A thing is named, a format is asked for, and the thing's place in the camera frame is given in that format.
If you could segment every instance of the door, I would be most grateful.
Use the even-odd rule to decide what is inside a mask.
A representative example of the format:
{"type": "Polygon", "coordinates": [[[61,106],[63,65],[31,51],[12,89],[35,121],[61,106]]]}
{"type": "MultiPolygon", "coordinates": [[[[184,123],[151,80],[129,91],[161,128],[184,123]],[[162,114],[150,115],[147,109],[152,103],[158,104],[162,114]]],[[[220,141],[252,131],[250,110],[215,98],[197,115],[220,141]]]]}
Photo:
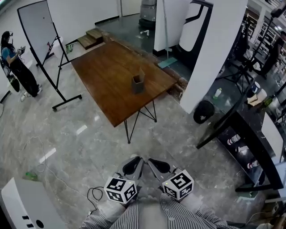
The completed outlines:
{"type": "Polygon", "coordinates": [[[121,0],[122,16],[140,13],[141,0],[121,0]]]}

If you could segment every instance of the wooden stairs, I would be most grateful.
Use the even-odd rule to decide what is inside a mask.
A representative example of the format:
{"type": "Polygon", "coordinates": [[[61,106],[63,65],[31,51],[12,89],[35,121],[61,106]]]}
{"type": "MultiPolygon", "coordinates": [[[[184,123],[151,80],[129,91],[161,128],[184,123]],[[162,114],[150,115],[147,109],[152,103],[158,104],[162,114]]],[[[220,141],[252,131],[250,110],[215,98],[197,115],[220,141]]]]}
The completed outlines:
{"type": "Polygon", "coordinates": [[[86,35],[78,38],[77,41],[82,45],[83,48],[85,48],[85,50],[87,50],[102,43],[103,37],[101,32],[99,32],[97,29],[92,29],[86,31],[86,35]]]}

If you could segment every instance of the person in black clothing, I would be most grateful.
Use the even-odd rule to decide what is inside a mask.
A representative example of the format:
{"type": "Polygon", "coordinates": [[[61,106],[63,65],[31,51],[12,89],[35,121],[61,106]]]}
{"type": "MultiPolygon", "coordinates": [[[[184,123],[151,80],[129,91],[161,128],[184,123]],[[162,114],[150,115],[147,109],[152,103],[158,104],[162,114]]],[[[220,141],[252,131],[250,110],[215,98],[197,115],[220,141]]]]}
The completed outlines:
{"type": "Polygon", "coordinates": [[[37,84],[32,72],[20,60],[19,52],[15,51],[13,44],[9,43],[10,33],[8,31],[2,34],[1,55],[2,60],[6,62],[8,68],[14,73],[25,90],[33,97],[41,93],[42,88],[37,84]]]}
{"type": "Polygon", "coordinates": [[[256,71],[256,73],[266,78],[266,74],[271,70],[272,66],[277,62],[281,48],[283,47],[285,40],[286,40],[286,33],[282,31],[281,36],[274,43],[273,48],[270,51],[270,56],[263,65],[261,71],[256,71]]]}

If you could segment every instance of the wooden table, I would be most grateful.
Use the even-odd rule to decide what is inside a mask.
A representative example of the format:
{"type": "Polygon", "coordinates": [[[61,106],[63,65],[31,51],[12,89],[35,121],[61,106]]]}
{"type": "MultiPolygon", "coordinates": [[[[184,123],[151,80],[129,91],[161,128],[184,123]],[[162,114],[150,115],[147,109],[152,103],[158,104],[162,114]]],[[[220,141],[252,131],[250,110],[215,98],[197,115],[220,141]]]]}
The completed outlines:
{"type": "Polygon", "coordinates": [[[125,124],[130,143],[139,113],[157,122],[154,99],[171,88],[176,81],[147,59],[112,41],[72,61],[72,65],[110,123],[116,127],[125,124]],[[145,73],[145,90],[133,94],[132,77],[140,68],[145,73]],[[153,102],[154,115],[146,108],[153,102]],[[149,115],[141,111],[146,108],[149,115]],[[127,119],[137,113],[129,137],[127,119]]]}

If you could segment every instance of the black hair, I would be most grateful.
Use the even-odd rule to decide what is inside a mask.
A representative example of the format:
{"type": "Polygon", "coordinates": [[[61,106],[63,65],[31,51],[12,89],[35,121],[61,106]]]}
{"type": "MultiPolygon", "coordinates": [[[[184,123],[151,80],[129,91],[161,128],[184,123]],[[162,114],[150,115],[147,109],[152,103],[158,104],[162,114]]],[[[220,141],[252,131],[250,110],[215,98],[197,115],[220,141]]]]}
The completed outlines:
{"type": "Polygon", "coordinates": [[[2,34],[2,38],[1,38],[1,50],[4,49],[5,47],[7,47],[8,49],[10,49],[11,51],[13,51],[14,46],[13,44],[10,44],[6,41],[7,38],[10,37],[10,33],[8,31],[5,31],[2,34]]]}

